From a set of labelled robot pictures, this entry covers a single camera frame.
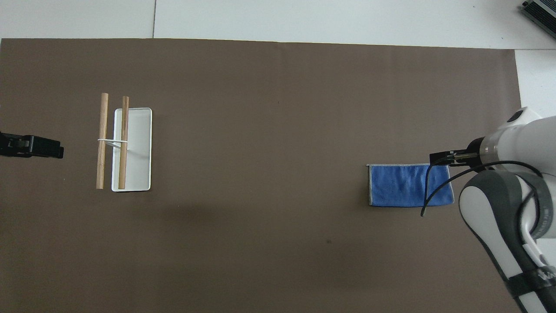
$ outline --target white tile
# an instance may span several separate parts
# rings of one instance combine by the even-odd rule
[[[521,1],[158,0],[156,38],[553,49]]]
[[[542,117],[556,115],[556,50],[515,52],[522,106]]]
[[[150,38],[155,0],[0,0],[0,38]]]

